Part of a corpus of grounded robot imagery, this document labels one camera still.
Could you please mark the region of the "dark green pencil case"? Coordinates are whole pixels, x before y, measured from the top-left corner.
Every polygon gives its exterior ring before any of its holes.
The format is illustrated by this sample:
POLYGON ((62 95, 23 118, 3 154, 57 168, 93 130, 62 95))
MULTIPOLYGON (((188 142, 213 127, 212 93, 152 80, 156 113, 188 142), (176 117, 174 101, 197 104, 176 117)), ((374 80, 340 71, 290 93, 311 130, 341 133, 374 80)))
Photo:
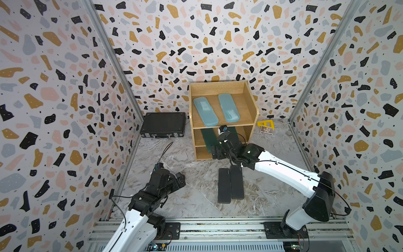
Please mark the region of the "dark green pencil case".
POLYGON ((213 128, 201 129, 201 133, 204 139, 205 146, 208 153, 212 153, 212 148, 219 145, 217 136, 213 128))

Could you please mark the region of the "black pencil case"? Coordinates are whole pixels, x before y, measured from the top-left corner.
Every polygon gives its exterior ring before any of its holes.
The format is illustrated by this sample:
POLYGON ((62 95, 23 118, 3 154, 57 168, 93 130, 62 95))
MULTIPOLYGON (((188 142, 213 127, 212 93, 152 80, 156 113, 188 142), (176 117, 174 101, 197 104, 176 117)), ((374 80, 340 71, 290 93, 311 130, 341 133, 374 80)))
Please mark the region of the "black pencil case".
POLYGON ((218 170, 218 203, 230 204, 231 196, 231 183, 230 183, 230 169, 219 168, 218 170))
POLYGON ((231 196, 233 200, 243 200, 245 198, 243 174, 240 166, 230 167, 231 196))

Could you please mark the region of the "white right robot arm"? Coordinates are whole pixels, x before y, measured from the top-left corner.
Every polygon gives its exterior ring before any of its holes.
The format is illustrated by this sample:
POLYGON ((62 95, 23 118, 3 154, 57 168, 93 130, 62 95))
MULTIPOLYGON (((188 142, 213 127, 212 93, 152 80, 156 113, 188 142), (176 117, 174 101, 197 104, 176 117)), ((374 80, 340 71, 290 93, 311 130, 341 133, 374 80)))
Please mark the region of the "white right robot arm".
POLYGON ((297 209, 287 210, 280 229, 291 236, 312 221, 328 222, 335 199, 333 176, 298 168, 264 148, 239 140, 239 134, 226 126, 218 129, 218 145, 212 147, 214 159, 228 159, 231 164, 268 174, 299 191, 306 201, 297 209))

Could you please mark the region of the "light blue pencil case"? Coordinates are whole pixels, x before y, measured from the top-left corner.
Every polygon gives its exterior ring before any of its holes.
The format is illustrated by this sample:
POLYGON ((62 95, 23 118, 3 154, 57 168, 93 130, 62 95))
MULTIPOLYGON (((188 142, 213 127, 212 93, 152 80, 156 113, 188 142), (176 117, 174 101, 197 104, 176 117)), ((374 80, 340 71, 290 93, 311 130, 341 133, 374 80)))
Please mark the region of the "light blue pencil case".
POLYGON ((238 122, 240 120, 240 114, 232 95, 229 93, 222 93, 218 95, 218 99, 225 121, 230 123, 238 122))
POLYGON ((204 126, 213 127, 219 123, 219 119, 206 97, 195 98, 194 105, 200 115, 204 126))

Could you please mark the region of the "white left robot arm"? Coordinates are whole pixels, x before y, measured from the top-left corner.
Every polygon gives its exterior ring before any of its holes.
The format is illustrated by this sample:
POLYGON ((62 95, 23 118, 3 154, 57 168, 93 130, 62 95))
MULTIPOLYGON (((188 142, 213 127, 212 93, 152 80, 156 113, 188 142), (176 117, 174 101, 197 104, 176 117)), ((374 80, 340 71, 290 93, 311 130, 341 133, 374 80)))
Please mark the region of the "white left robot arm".
POLYGON ((171 193, 186 185, 185 175, 164 168, 151 173, 146 186, 130 197, 123 221, 109 240, 105 252, 141 252, 166 232, 166 219, 156 214, 171 193))

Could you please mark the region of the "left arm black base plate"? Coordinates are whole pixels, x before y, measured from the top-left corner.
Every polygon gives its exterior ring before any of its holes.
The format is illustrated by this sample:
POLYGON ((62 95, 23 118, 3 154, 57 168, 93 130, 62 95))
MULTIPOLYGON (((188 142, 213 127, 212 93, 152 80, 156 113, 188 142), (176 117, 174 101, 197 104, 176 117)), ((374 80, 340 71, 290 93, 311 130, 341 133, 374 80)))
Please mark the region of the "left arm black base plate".
POLYGON ((181 233, 180 222, 168 222, 156 227, 155 240, 179 240, 181 233))

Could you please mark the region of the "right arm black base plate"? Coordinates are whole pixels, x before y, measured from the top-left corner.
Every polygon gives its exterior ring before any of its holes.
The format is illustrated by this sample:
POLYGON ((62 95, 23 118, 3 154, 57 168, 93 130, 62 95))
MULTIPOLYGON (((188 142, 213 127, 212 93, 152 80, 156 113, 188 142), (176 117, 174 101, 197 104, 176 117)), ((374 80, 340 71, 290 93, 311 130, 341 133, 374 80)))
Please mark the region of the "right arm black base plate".
POLYGON ((293 229, 284 230, 281 227, 281 222, 264 222, 263 229, 266 239, 298 239, 308 238, 306 226, 303 226, 298 231, 293 229))

